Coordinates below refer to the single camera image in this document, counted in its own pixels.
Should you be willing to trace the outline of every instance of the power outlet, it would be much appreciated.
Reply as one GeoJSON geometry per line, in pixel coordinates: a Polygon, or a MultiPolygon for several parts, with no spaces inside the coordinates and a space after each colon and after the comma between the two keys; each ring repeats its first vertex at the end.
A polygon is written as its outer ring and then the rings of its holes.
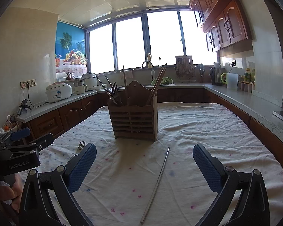
{"type": "Polygon", "coordinates": [[[235,59],[233,59],[233,60],[231,61],[231,66],[236,66],[236,60],[235,60],[235,59]]]}
{"type": "Polygon", "coordinates": [[[25,81],[25,82],[20,82],[20,88],[27,88],[27,84],[29,84],[29,87],[33,87],[35,85],[37,85],[37,81],[36,79],[33,80],[29,80],[29,81],[25,81]]]}

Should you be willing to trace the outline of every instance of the palm tree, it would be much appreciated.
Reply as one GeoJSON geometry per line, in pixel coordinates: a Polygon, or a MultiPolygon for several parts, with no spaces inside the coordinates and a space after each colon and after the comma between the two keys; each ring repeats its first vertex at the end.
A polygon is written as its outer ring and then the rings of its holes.
{"type": "Polygon", "coordinates": [[[72,46],[72,36],[68,34],[68,32],[63,32],[63,36],[64,38],[60,39],[60,43],[61,43],[61,47],[63,49],[68,49],[68,52],[69,51],[69,47],[72,46]]]}
{"type": "Polygon", "coordinates": [[[85,43],[83,41],[79,41],[77,43],[77,49],[80,51],[80,52],[83,52],[85,49],[85,43]]]}

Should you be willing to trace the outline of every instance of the green handle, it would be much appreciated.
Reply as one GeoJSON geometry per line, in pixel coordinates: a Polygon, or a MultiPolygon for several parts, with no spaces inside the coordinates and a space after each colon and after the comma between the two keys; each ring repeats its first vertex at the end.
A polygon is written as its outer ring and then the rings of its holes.
{"type": "Polygon", "coordinates": [[[224,84],[227,84],[227,83],[226,83],[226,73],[222,73],[222,74],[221,74],[221,81],[222,81],[224,84]]]}

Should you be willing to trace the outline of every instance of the fork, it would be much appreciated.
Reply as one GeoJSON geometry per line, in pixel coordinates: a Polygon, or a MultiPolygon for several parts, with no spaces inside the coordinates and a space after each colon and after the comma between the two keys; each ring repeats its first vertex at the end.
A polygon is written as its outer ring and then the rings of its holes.
{"type": "Polygon", "coordinates": [[[116,82],[112,83],[112,92],[115,100],[118,102],[119,105],[123,105],[121,101],[121,96],[118,93],[118,88],[116,82]]]}
{"type": "Polygon", "coordinates": [[[76,155],[78,155],[78,154],[83,150],[84,147],[85,147],[85,141],[81,141],[80,144],[79,144],[79,146],[78,146],[78,148],[77,148],[76,153],[69,159],[68,162],[70,162],[70,160],[71,160],[73,157],[75,157],[76,155]]]}

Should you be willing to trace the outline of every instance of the window frame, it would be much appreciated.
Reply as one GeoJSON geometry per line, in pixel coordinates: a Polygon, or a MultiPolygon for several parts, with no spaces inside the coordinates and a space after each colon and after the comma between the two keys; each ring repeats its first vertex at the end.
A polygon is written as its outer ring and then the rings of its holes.
{"type": "MultiPolygon", "coordinates": [[[[182,6],[178,8],[162,8],[162,9],[151,9],[151,10],[144,10],[144,11],[139,11],[135,14],[130,14],[126,15],[123,17],[115,18],[115,19],[110,19],[109,21],[103,21],[101,23],[97,23],[96,25],[93,25],[92,27],[86,29],[86,45],[89,45],[90,43],[90,37],[89,37],[89,32],[93,31],[95,29],[98,29],[100,27],[103,27],[105,25],[112,25],[112,47],[113,47],[113,58],[114,58],[114,71],[108,71],[108,72],[103,72],[103,73],[98,73],[97,75],[101,74],[107,74],[107,73],[113,73],[113,72],[118,72],[121,71],[122,69],[119,68],[118,65],[118,58],[117,58],[117,45],[116,45],[116,23],[123,21],[123,20],[128,20],[128,19],[133,19],[140,17],[141,18],[141,26],[142,26],[142,31],[143,31],[143,39],[144,39],[144,48],[145,48],[145,60],[147,60],[148,53],[151,54],[151,42],[150,42],[150,34],[149,34],[149,25],[148,25],[148,13],[156,13],[156,12],[162,12],[162,11],[177,11],[177,17],[178,17],[178,22],[179,22],[179,27],[180,27],[180,33],[181,33],[181,42],[183,46],[183,55],[186,56],[186,44],[185,44],[185,39],[184,39],[184,32],[183,32],[183,26],[182,26],[182,21],[181,21],[181,16],[180,16],[180,10],[190,10],[188,6],[182,6]]],[[[91,63],[90,63],[90,47],[86,47],[86,50],[89,50],[89,52],[86,52],[86,58],[88,59],[87,62],[87,71],[91,72],[91,63]]],[[[134,67],[134,68],[128,68],[128,69],[140,69],[141,67],[134,67]]]]}

